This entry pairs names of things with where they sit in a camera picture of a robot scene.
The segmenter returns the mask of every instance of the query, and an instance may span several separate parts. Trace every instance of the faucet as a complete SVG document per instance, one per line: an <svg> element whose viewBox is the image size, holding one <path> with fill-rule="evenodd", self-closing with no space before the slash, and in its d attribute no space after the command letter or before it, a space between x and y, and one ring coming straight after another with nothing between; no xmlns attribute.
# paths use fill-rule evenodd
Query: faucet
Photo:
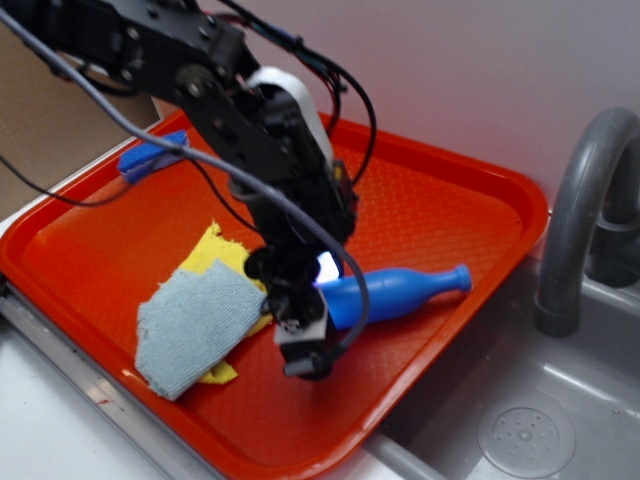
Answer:
<svg viewBox="0 0 640 480"><path fill-rule="evenodd" d="M551 215L535 298L542 333L578 330L584 273L616 288L640 278L639 188L640 119L605 110L582 135Z"/></svg>

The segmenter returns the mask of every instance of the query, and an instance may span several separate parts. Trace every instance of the drain cover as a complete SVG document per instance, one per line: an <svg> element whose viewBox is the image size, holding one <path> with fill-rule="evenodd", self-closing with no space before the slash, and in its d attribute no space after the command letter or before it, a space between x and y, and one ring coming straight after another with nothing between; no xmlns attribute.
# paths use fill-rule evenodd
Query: drain cover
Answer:
<svg viewBox="0 0 640 480"><path fill-rule="evenodd" d="M518 478L542 478L562 470L575 451L571 422L548 400L518 396L491 405L478 423L484 456Z"/></svg>

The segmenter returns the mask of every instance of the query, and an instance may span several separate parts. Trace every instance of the yellow cloth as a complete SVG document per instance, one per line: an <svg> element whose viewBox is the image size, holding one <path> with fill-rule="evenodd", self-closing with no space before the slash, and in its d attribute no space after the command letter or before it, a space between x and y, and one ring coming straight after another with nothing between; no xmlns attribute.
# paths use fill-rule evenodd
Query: yellow cloth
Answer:
<svg viewBox="0 0 640 480"><path fill-rule="evenodd" d="M232 240L225 240L220 236L220 226L213 223L202 235L202 238L191 251L189 256L180 265L183 270L203 274L213 262L218 258L229 268L244 275L244 262L249 256L249 251L241 243ZM264 285L254 282L260 289L264 290ZM271 315L263 315L255 326L247 334L248 337L266 327L272 320ZM200 383L222 385L230 382L238 376L235 369L226 361L222 360L209 372L198 380Z"/></svg>

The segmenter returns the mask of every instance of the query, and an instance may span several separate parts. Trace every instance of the plastic bottle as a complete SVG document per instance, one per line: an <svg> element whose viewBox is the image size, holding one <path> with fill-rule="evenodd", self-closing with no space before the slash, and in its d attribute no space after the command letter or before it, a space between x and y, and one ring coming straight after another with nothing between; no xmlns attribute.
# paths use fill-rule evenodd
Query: plastic bottle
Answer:
<svg viewBox="0 0 640 480"><path fill-rule="evenodd" d="M365 274L371 297L369 323L391 320L413 312L434 295L449 290L471 290L466 265L428 274L408 268L378 270ZM360 318L362 300L354 277L343 277L320 285L338 330L351 327Z"/></svg>

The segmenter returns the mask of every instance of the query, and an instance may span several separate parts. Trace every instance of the plastic tray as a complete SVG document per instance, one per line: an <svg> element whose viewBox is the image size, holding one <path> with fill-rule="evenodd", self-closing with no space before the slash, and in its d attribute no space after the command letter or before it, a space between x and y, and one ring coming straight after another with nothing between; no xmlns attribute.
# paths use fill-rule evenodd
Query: plastic tray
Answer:
<svg viewBox="0 0 640 480"><path fill-rule="evenodd" d="M155 131L189 129L181 114ZM333 142L353 171L367 130L341 123ZM68 186L74 198L123 187L118 155ZM219 185L223 174L213 172ZM188 163L162 170L100 208L47 200L0 241L0 271L159 419L225 475L307 478L353 452L538 240L547 204L525 177L381 134L358 185L348 247L367 270L426 272L466 263L474 289L440 295L414 314L371 325L322 382L285 378L267 328L228 357L239 378L196 385L171 403L136 372L136 314L215 219L227 239L260 245Z"/></svg>

